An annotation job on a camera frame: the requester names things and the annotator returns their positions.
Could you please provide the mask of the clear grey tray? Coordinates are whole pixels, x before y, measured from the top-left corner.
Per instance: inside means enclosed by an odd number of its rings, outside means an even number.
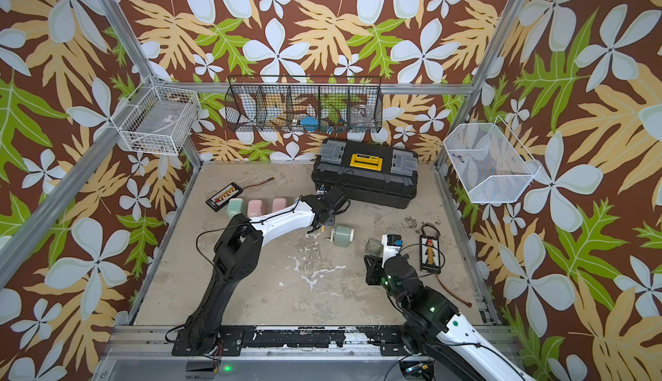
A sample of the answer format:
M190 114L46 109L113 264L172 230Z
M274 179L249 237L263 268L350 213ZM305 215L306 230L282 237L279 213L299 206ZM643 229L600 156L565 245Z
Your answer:
M383 243L377 239L370 238L365 245L365 252L371 256L381 257L383 250Z

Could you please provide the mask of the pink sharpener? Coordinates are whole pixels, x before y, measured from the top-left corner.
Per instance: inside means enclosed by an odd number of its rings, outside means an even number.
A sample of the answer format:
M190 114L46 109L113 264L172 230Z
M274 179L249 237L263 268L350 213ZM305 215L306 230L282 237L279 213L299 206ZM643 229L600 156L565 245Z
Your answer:
M250 200L247 206L248 218L262 217L265 213L264 202L260 199Z
M274 198L272 200L272 213L284 210L288 207L288 201L286 198Z

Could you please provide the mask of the green sharpener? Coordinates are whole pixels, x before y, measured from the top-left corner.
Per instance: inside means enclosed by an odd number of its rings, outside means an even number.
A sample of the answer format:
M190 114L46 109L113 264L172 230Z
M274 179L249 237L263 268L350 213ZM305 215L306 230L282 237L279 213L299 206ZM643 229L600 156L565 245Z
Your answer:
M246 205L242 198L232 198L229 200L227 206L227 213L229 218L236 217L237 215L244 214L246 212Z
M332 228L327 240L339 248L347 248L353 242L354 234L354 228L337 225Z

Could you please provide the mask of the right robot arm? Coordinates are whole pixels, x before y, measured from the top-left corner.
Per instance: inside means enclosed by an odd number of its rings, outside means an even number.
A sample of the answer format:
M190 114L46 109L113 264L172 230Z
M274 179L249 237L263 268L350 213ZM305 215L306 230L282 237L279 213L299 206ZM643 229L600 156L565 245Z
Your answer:
M367 284L380 285L402 314L403 344L410 355L425 355L461 380L531 380L475 329L439 291L426 286L407 255L388 260L364 257Z

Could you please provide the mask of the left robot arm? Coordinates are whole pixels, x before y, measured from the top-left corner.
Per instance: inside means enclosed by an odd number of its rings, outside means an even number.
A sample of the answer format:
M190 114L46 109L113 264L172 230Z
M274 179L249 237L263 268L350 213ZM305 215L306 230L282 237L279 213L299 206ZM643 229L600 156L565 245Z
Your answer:
M224 312L239 283L256 269L263 246L298 229L314 232L350 205L343 191L334 187L323 194L301 196L292 205L262 217L233 217L220 229L210 282L198 308L179 331L172 354L210 357L215 353Z

